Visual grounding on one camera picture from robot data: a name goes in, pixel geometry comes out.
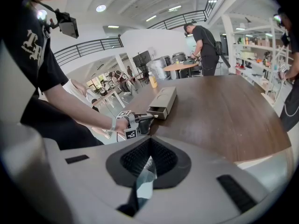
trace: beige box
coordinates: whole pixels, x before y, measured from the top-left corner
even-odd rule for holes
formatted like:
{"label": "beige box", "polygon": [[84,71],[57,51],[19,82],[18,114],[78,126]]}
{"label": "beige box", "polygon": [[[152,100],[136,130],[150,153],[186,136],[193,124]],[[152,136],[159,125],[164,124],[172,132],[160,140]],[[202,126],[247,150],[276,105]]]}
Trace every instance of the beige box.
{"label": "beige box", "polygon": [[170,114],[176,96],[177,90],[175,86],[162,88],[150,103],[147,112],[154,115],[155,118],[166,119]]}

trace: brown tabletop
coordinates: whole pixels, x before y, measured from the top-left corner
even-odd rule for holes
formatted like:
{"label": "brown tabletop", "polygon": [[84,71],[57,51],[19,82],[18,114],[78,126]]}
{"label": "brown tabletop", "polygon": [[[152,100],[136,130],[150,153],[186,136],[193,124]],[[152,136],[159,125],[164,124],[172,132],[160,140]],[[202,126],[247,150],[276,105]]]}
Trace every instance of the brown tabletop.
{"label": "brown tabletop", "polygon": [[164,71],[173,71],[173,70],[182,70],[197,66],[198,63],[194,63],[191,65],[184,65],[184,64],[172,64],[163,68]]}
{"label": "brown tabletop", "polygon": [[176,86],[166,120],[154,120],[150,134],[181,140],[225,156],[249,161],[285,150],[289,137],[272,107],[240,76],[193,77],[144,87],[125,110],[146,112],[159,90]]}

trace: yellow bottle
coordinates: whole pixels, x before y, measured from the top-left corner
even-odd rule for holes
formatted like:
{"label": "yellow bottle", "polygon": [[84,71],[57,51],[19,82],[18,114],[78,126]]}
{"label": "yellow bottle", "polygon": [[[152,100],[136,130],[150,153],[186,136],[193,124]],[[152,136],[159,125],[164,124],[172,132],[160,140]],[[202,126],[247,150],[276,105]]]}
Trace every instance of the yellow bottle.
{"label": "yellow bottle", "polygon": [[150,84],[153,88],[156,88],[158,86],[158,83],[156,81],[156,78],[154,77],[153,73],[152,72],[149,72],[149,81],[150,81]]}

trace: man in black shirt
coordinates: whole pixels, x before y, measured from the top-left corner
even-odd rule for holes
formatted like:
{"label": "man in black shirt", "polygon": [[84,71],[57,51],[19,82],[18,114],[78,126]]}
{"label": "man in black shirt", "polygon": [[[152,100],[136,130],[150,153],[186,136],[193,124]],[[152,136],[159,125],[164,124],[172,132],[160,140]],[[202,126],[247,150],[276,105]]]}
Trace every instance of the man in black shirt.
{"label": "man in black shirt", "polygon": [[120,70],[112,71],[109,73],[109,76],[111,78],[115,77],[119,81],[120,89],[124,92],[125,95],[131,94],[130,90],[127,87],[126,82],[124,82],[125,79],[122,77],[123,75],[124,75],[124,73]]}
{"label": "man in black shirt", "polygon": [[[62,85],[68,79],[56,62],[49,34],[38,21],[34,6],[31,0],[24,0],[3,33],[11,57],[36,88],[21,123],[35,128],[44,138],[55,140],[61,150],[102,145],[88,128],[76,121],[121,133],[128,122],[102,115],[64,90]],[[48,102],[39,99],[38,88]]]}
{"label": "man in black shirt", "polygon": [[281,17],[283,26],[289,32],[294,59],[291,68],[286,73],[279,73],[280,78],[283,80],[295,78],[293,88],[285,100],[285,105],[280,115],[285,130],[290,131],[299,121],[299,42],[292,31],[292,22],[282,8],[278,10],[278,14]]}
{"label": "man in black shirt", "polygon": [[128,75],[129,75],[130,77],[133,76],[133,72],[132,72],[132,70],[131,70],[131,68],[130,68],[129,65],[127,66],[127,73],[128,73]]}
{"label": "man in black shirt", "polygon": [[193,34],[196,41],[196,49],[191,57],[195,58],[200,53],[203,76],[213,76],[219,56],[216,54],[212,33],[203,26],[195,26],[191,23],[185,24],[184,30],[187,34]]}

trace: white table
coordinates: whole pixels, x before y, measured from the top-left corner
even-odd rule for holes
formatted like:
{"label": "white table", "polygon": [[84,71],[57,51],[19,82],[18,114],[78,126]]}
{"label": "white table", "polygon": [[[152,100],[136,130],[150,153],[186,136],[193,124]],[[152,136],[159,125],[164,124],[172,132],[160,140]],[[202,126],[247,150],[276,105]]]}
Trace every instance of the white table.
{"label": "white table", "polygon": [[112,108],[114,108],[114,105],[112,104],[111,100],[109,99],[110,96],[112,96],[112,94],[115,95],[115,97],[118,99],[118,101],[120,102],[121,106],[124,108],[125,105],[123,103],[123,101],[121,100],[121,98],[118,96],[117,92],[115,90],[110,90],[108,91],[108,94],[99,98],[96,102],[93,102],[93,106],[96,106],[97,104],[99,104],[100,102],[105,102],[105,99],[108,101],[108,103],[112,106]]}

